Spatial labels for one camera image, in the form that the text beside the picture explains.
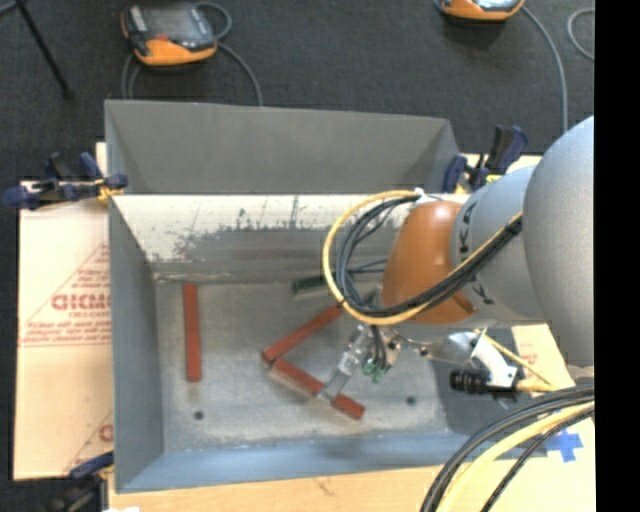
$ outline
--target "black carpet floor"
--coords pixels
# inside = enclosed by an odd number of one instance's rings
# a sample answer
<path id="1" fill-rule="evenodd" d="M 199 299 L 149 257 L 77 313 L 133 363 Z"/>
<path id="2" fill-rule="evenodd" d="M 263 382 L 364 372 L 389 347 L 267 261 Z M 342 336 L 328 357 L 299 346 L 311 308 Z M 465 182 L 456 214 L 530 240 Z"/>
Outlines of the black carpet floor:
<path id="1" fill-rule="evenodd" d="M 519 12 L 504 24 L 452 23 L 433 0 L 221 0 L 233 17 L 224 42 L 253 69 L 266 106 L 416 114 L 449 119 L 461 150 L 489 149 L 497 124 L 516 124 L 528 152 L 543 153 L 565 128 L 594 114 L 594 62 L 569 39 L 567 21 L 594 0 L 528 0 L 540 28 Z M 8 0 L 0 0 L 0 9 Z M 61 95 L 17 9 L 0 14 L 0 190 L 41 177 L 61 151 L 69 163 L 104 135 L 103 101 L 121 98 L 129 55 L 123 0 L 28 0 L 74 99 Z M 222 21 L 211 10 L 218 30 Z M 574 34 L 594 51 L 595 15 Z M 255 104 L 251 81 L 220 52 L 188 74 L 141 71 L 137 98 Z M 566 121 L 563 108 L 566 96 Z M 15 397 L 16 215 L 0 209 L 0 512 L 34 510 L 65 482 L 11 482 Z M 42 265 L 47 265 L 43 255 Z"/>

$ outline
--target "clamp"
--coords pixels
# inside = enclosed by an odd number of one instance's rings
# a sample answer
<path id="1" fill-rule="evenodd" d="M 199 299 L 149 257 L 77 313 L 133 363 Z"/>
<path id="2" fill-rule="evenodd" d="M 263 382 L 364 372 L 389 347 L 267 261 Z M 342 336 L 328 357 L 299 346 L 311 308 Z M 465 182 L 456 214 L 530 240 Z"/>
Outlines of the clamp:
<path id="1" fill-rule="evenodd" d="M 74 174 L 59 152 L 52 153 L 45 164 L 45 178 L 29 186 L 19 185 L 2 194 L 10 208 L 36 210 L 44 206 L 97 198 L 106 202 L 114 194 L 121 194 L 129 184 L 126 174 L 104 176 L 90 153 L 80 155 L 81 174 Z"/>
<path id="2" fill-rule="evenodd" d="M 458 154 L 451 159 L 445 170 L 442 191 L 454 193 L 458 185 L 461 185 L 465 191 L 475 192 L 486 185 L 492 176 L 506 174 L 509 166 L 520 158 L 527 143 L 526 135 L 517 126 L 511 128 L 496 126 L 493 145 L 486 159 L 484 155 L 480 155 L 473 167 L 468 164 L 467 158 L 463 155 Z"/>
<path id="3" fill-rule="evenodd" d="M 92 500 L 96 512 L 108 508 L 107 479 L 103 471 L 113 466 L 113 451 L 90 459 L 77 466 L 69 473 L 73 485 L 49 500 L 46 512 L 79 512 L 87 510 L 86 505 Z"/>

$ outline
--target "yellow cable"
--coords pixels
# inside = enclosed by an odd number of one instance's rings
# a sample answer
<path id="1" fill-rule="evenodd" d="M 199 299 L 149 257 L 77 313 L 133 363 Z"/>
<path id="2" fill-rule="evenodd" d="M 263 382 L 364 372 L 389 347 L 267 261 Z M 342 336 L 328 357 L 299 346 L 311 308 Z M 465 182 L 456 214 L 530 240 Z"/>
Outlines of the yellow cable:
<path id="1" fill-rule="evenodd" d="M 525 379 L 516 383 L 516 389 L 524 393 L 548 393 L 549 391 L 556 391 L 558 388 L 544 382 Z"/>
<path id="2" fill-rule="evenodd" d="M 344 224 L 344 222 L 349 217 L 351 217 L 359 209 L 361 209 L 361 208 L 363 208 L 363 207 L 365 207 L 365 206 L 367 206 L 367 205 L 369 205 L 371 203 L 379 201 L 381 199 L 399 198 L 399 197 L 412 197 L 412 196 L 417 196 L 417 194 L 416 194 L 416 192 L 410 191 L 410 190 L 390 190 L 388 192 L 380 192 L 379 194 L 374 194 L 372 196 L 369 196 L 369 197 L 363 199 L 362 201 L 360 201 L 359 203 L 355 204 L 351 208 L 347 209 L 340 217 L 338 217 L 338 220 L 336 220 L 336 222 L 333 224 L 333 226 L 331 226 L 331 229 L 329 230 L 329 233 L 327 234 L 327 238 L 325 239 L 324 246 L 322 248 L 322 269 L 323 269 L 325 280 L 327 282 L 327 285 L 329 286 L 329 290 L 331 290 L 331 293 L 336 298 L 338 303 L 344 308 L 344 310 L 347 313 L 349 313 L 352 317 L 354 317 L 355 319 L 359 320 L 360 322 L 363 322 L 363 323 L 366 323 L 366 324 L 370 324 L 370 325 L 393 325 L 393 324 L 397 324 L 397 323 L 400 323 L 400 322 L 404 322 L 405 320 L 409 320 L 410 318 L 412 318 L 415 315 L 417 315 L 418 313 L 420 313 L 422 310 L 427 309 L 428 307 L 430 307 L 431 304 L 433 303 L 433 301 L 425 302 L 424 304 L 420 304 L 419 306 L 416 306 L 414 308 L 408 309 L 407 311 L 403 311 L 402 313 L 398 313 L 396 315 L 392 315 L 392 316 L 388 316 L 388 317 L 376 317 L 376 316 L 365 315 L 363 313 L 360 313 L 356 309 L 354 309 L 346 301 L 344 295 L 338 289 L 338 285 L 336 284 L 335 280 L 333 279 L 333 275 L 332 275 L 332 271 L 331 271 L 331 261 L 330 261 L 331 260 L 331 258 L 330 258 L 331 245 L 333 244 L 333 240 L 334 240 L 334 238 L 336 236 L 336 233 L 338 232 L 338 230 L 340 229 L 342 224 Z M 511 222 L 515 222 L 521 216 L 522 216 L 522 212 L 520 212 L 517 215 L 515 215 L 511 219 Z M 454 272 L 457 272 L 458 270 L 463 268 L 465 265 L 468 265 L 470 262 L 472 262 L 474 257 L 476 256 L 476 254 L 478 254 L 480 251 L 482 251 L 487 245 L 491 244 L 493 242 L 493 240 L 495 238 L 497 238 L 501 234 L 502 234 L 502 230 L 500 230 L 497 233 L 495 233 L 489 240 L 487 240 L 480 247 L 478 247 L 478 249 L 476 251 L 474 251 L 473 254 L 471 254 L 471 256 L 469 256 L 467 259 L 465 259 L 464 262 L 462 262 L 453 271 L 451 271 L 447 275 L 447 277 L 451 276 Z"/>
<path id="3" fill-rule="evenodd" d="M 540 380 L 542 380 L 543 382 L 545 382 L 548 386 L 551 386 L 552 389 L 550 389 L 549 391 L 553 391 L 556 389 L 560 389 L 560 386 L 554 384 L 553 382 L 551 382 L 549 379 L 547 379 L 544 375 L 542 375 L 538 370 L 534 369 L 533 366 L 531 364 L 529 364 L 527 361 L 525 361 L 524 359 L 522 359 L 521 357 L 517 356 L 516 354 L 514 354 L 513 352 L 511 352 L 508 348 L 502 346 L 500 343 L 498 343 L 496 340 L 492 339 L 490 336 L 487 336 L 486 333 L 484 334 L 484 338 L 491 343 L 499 352 L 502 352 L 504 355 L 506 355 L 509 359 L 515 361 L 516 363 L 518 363 L 520 366 L 524 366 L 527 370 L 529 370 L 531 373 L 533 373 L 536 377 L 538 377 Z"/>
<path id="4" fill-rule="evenodd" d="M 582 413 L 589 407 L 593 407 L 593 402 L 589 402 L 584 405 L 568 407 L 564 411 L 558 412 L 551 416 L 546 416 L 541 420 L 538 420 L 536 423 L 533 423 L 517 432 L 514 432 L 509 437 L 504 438 L 502 441 L 496 443 L 491 448 L 487 449 L 484 453 L 482 453 L 476 460 L 474 460 L 463 472 L 458 476 L 453 485 L 449 488 L 449 491 L 444 495 L 442 501 L 440 502 L 440 506 L 438 507 L 438 512 L 448 512 L 452 510 L 452 505 L 456 501 L 456 498 L 462 491 L 462 489 L 467 485 L 469 480 L 478 473 L 485 469 L 489 464 L 491 464 L 495 459 L 500 457 L 502 454 L 511 450 L 515 446 L 520 443 L 526 441 L 527 439 L 531 439 L 532 437 L 544 432 L 554 426 L 562 423 L 563 421 L 577 416 Z"/>

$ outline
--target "gray bin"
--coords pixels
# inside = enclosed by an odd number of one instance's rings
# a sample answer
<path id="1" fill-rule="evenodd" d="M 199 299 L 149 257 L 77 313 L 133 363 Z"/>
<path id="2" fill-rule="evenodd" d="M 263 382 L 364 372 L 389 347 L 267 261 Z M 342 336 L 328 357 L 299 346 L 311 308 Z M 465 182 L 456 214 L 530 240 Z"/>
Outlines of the gray bin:
<path id="1" fill-rule="evenodd" d="M 119 492 L 443 463 L 503 411 L 449 390 L 450 367 L 402 352 L 379 384 L 356 375 L 353 420 L 274 381 L 267 346 L 332 304 L 318 275 L 327 230 L 369 194 L 440 192 L 457 153 L 445 120 L 107 101 Z M 385 257 L 392 217 L 361 258 Z M 203 377 L 185 378 L 181 289 L 198 283 Z M 375 282 L 363 283 L 375 285 Z M 328 379 L 355 321 L 343 315 L 287 354 Z"/>

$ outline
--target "orange device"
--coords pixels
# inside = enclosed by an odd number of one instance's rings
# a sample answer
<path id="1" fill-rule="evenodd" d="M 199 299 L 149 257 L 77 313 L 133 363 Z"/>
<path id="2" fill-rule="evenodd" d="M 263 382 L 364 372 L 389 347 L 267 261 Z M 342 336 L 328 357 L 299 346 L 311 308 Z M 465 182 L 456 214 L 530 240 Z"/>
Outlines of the orange device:
<path id="1" fill-rule="evenodd" d="M 524 0 L 436 0 L 448 16 L 471 21 L 499 22 L 520 10 Z"/>
<path id="2" fill-rule="evenodd" d="M 217 49 L 211 25 L 190 3 L 134 5 L 123 11 L 121 25 L 133 53 L 148 66 L 191 64 L 211 57 Z"/>

